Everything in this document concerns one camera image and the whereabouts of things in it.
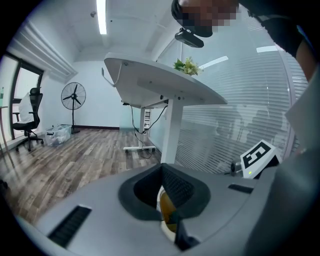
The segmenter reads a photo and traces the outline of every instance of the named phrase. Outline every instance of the chair armrest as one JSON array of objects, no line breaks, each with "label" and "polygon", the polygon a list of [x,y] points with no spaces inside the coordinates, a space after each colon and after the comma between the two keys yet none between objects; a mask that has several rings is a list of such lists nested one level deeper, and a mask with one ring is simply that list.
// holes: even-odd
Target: chair armrest
[{"label": "chair armrest", "polygon": [[14,113],[12,113],[13,115],[16,115],[16,120],[19,122],[19,112],[14,112]]}]

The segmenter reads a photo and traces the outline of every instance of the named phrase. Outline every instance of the fan base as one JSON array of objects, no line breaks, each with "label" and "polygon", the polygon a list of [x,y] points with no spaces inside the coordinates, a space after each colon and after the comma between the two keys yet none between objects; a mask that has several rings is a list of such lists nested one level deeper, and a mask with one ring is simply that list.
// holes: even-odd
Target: fan base
[{"label": "fan base", "polygon": [[77,134],[80,133],[79,129],[71,129],[71,134]]}]

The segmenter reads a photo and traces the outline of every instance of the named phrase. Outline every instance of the white wall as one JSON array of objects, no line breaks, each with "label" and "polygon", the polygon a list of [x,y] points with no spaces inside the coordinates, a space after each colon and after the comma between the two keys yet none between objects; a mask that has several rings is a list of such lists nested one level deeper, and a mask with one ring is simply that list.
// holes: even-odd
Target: white wall
[{"label": "white wall", "polygon": [[167,27],[165,32],[161,35],[158,42],[155,44],[150,58],[156,61],[162,52],[167,48],[173,39],[175,39],[175,34],[179,32],[181,25],[176,21],[172,20],[170,25]]},{"label": "white wall", "polygon": [[54,0],[43,1],[29,15],[28,19],[35,25],[45,39],[69,62],[75,60],[79,49],[72,42],[63,23],[57,20],[54,12],[57,11]]},{"label": "white wall", "polygon": [[[107,84],[101,75],[101,68],[104,68],[106,74],[104,62],[75,62],[73,67],[78,74],[69,83],[80,83],[86,91],[85,103],[74,112],[76,125],[119,127],[122,111],[121,98],[116,88]],[[71,114],[70,110],[65,109],[64,111]]]},{"label": "white wall", "polygon": [[39,131],[52,126],[71,124],[72,113],[61,103],[61,92],[64,87],[65,84],[50,77],[49,72],[44,73],[40,89],[43,98],[38,111]]},{"label": "white wall", "polygon": [[102,46],[86,47],[76,57],[76,62],[103,61],[107,53],[122,53],[150,59],[151,52],[145,52],[138,47],[111,46],[108,49]]}]

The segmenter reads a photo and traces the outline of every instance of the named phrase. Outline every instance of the black vent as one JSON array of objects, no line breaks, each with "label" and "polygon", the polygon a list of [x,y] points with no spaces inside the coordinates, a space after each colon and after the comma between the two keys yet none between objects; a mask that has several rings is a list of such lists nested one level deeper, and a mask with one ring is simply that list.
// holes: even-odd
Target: black vent
[{"label": "black vent", "polygon": [[53,230],[53,232],[48,236],[48,238],[56,244],[60,245],[61,247],[65,248],[67,244],[75,236],[78,229],[84,223],[90,212],[91,209],[89,208],[77,206]]}]

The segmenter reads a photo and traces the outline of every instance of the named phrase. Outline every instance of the fluorescent light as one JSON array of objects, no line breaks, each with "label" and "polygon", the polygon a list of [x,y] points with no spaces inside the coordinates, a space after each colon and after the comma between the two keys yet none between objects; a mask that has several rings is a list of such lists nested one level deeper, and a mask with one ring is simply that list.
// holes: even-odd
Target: fluorescent light
[{"label": "fluorescent light", "polygon": [[101,35],[107,34],[106,1],[107,0],[96,0],[96,10],[98,12],[99,30]]},{"label": "fluorescent light", "polygon": [[276,51],[278,51],[278,48],[275,45],[259,47],[256,49],[257,53],[276,52]]},{"label": "fluorescent light", "polygon": [[202,66],[200,66],[199,68],[200,69],[205,69],[205,68],[210,67],[210,66],[212,66],[214,64],[217,64],[219,62],[224,62],[224,61],[227,61],[227,60],[229,60],[229,58],[227,56],[223,56],[221,58],[216,58],[216,59],[214,59],[214,60],[212,60],[212,61],[210,61],[210,62],[208,62],[208,63],[206,63],[206,64],[204,64]]}]

